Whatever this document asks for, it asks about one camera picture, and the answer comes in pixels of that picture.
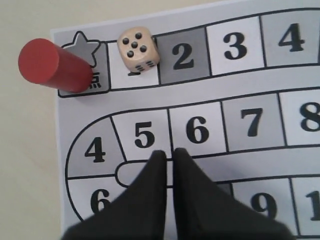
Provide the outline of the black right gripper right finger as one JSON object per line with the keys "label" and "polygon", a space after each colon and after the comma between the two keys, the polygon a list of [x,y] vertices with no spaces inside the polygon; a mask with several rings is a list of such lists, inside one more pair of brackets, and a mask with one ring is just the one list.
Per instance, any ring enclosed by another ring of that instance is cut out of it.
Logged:
{"label": "black right gripper right finger", "polygon": [[232,198],[195,163],[186,149],[176,148],[173,204],[179,240],[292,240],[283,224]]}

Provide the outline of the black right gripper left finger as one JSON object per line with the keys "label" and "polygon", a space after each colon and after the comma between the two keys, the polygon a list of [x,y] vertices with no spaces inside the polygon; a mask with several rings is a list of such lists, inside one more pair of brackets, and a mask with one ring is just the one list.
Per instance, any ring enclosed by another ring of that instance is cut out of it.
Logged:
{"label": "black right gripper left finger", "polygon": [[64,240],[162,240],[167,206],[167,158],[152,152],[132,184],[113,202],[71,226]]}

